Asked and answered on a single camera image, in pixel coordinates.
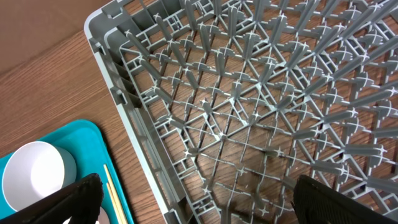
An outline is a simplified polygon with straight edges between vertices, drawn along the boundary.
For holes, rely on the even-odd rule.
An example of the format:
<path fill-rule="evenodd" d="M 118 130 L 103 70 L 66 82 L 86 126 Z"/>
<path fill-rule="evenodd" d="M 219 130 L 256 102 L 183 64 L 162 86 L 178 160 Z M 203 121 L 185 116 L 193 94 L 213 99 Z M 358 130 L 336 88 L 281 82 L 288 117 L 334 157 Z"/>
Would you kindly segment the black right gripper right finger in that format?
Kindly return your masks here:
<path fill-rule="evenodd" d="M 307 175 L 298 178 L 292 205 L 300 224 L 397 224 Z"/>

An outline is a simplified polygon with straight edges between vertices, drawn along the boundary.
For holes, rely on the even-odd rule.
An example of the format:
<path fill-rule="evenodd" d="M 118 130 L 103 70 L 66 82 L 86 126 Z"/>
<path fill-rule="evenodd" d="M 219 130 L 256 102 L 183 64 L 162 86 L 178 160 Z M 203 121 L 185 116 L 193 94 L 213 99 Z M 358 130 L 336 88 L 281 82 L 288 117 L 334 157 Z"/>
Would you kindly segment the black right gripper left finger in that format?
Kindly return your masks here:
<path fill-rule="evenodd" d="M 99 174 L 91 173 L 77 182 L 1 219 L 1 224 L 95 223 L 104 198 Z"/>

